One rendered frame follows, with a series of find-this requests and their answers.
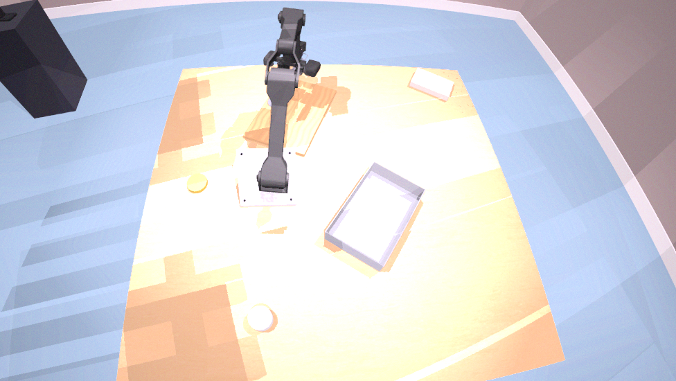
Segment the light wooden board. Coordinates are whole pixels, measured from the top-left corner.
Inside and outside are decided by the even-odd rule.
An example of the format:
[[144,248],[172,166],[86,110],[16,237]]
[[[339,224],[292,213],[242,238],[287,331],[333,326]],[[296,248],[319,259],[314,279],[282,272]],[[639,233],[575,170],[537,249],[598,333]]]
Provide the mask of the light wooden board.
[[[337,90],[299,80],[287,104],[283,148],[295,148],[297,155],[305,156],[336,93]],[[245,139],[269,145],[272,108],[268,100],[244,133]]]

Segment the yellow round disc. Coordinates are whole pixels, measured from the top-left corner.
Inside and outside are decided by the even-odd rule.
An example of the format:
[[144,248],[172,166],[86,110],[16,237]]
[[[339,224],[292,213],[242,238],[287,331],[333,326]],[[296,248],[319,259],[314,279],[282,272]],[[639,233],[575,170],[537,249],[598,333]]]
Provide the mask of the yellow round disc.
[[200,193],[207,187],[207,178],[200,173],[196,173],[188,178],[187,187],[192,193]]

